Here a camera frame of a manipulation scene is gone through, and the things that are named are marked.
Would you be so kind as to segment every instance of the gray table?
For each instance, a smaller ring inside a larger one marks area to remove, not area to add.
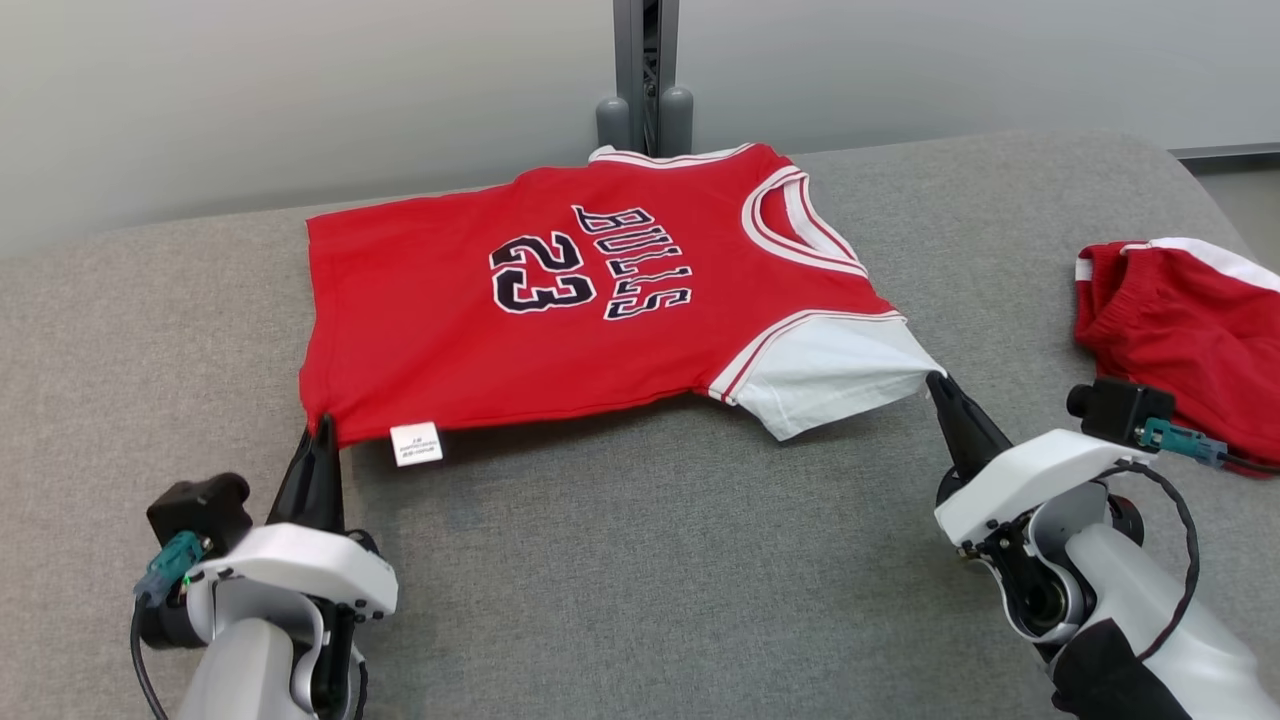
[[[1080,247],[1240,240],[1169,155],[1012,133],[796,158],[823,217],[1014,439],[1073,427]],[[312,319],[303,208],[151,225],[0,263],[0,707],[141,717],[129,588],[143,510],[234,469],[261,519],[293,451]],[[778,445],[700,398],[444,437],[396,470],[357,447],[348,516],[401,577],[358,638],[374,720],[1060,717],[995,584],[932,519],[948,465],[920,396]],[[1201,597],[1280,692],[1280,484],[1162,461],[1201,528]],[[1121,488],[1148,546],[1181,527]],[[175,710],[196,653],[151,656]]]

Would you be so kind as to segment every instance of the white tag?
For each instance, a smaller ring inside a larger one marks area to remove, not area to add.
[[[435,423],[392,428],[392,447],[396,448],[397,468],[444,457],[444,451],[440,450],[440,436],[435,432]]]

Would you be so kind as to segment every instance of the teal connector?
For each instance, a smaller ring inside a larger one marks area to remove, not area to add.
[[[183,530],[165,543],[160,553],[147,564],[147,574],[133,585],[133,596],[147,593],[147,605],[159,606],[169,594],[169,588],[205,556],[200,536]]]
[[[1178,455],[1194,457],[1201,465],[1221,468],[1226,455],[1226,443],[1206,437],[1204,433],[1174,425],[1169,420],[1151,418],[1142,428],[1139,445],[1167,450]]]

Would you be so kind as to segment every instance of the red jersey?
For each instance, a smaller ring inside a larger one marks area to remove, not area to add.
[[[339,445],[699,392],[778,438],[914,392],[937,369],[763,145],[585,168],[312,218],[300,374]]]

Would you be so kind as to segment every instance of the cable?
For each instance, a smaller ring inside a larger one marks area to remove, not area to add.
[[[147,597],[150,597],[150,593],[142,593],[133,602],[133,623],[129,624],[129,652],[133,655],[133,673],[138,676],[138,684],[142,685],[142,694],[147,697],[151,714],[155,715],[156,720],[169,720],[169,716],[164,712],[164,707],[160,706],[160,698],[156,697],[155,688],[151,687],[151,678],[147,676],[147,666],[142,664],[142,614],[147,607]]]
[[[362,720],[365,717],[365,702],[369,701],[369,670],[365,667],[364,661],[357,667],[360,667],[360,697],[356,701],[356,715],[351,720]]]
[[[1266,475],[1280,475],[1280,466],[1276,465],[1262,465],[1261,462],[1245,460],[1239,455],[1231,455],[1230,452],[1219,452],[1217,456],[1231,465],[1244,468],[1245,470],[1253,470],[1254,473],[1263,473]]]
[[[1138,473],[1146,475],[1148,479],[1155,480],[1156,484],[1165,491],[1165,495],[1174,501],[1174,506],[1178,507],[1178,516],[1183,521],[1183,527],[1187,528],[1187,582],[1183,589],[1183,597],[1174,606],[1174,615],[1165,625],[1165,629],[1156,635],[1156,639],[1151,641],[1151,647],[1138,653],[1138,662],[1143,662],[1152,655],[1160,652],[1164,647],[1165,641],[1174,634],[1178,629],[1179,623],[1183,621],[1183,616],[1187,615],[1187,609],[1190,607],[1192,596],[1196,594],[1196,584],[1199,583],[1199,534],[1196,532],[1196,521],[1192,520],[1192,511],[1187,506],[1187,501],[1183,500],[1181,493],[1174,487],[1164,475],[1152,470],[1151,468],[1143,465],[1142,462],[1128,462],[1120,460],[1116,462],[1115,468],[1103,470],[1094,480],[1101,480],[1102,478],[1108,478],[1111,475],[1119,475],[1120,473]]]

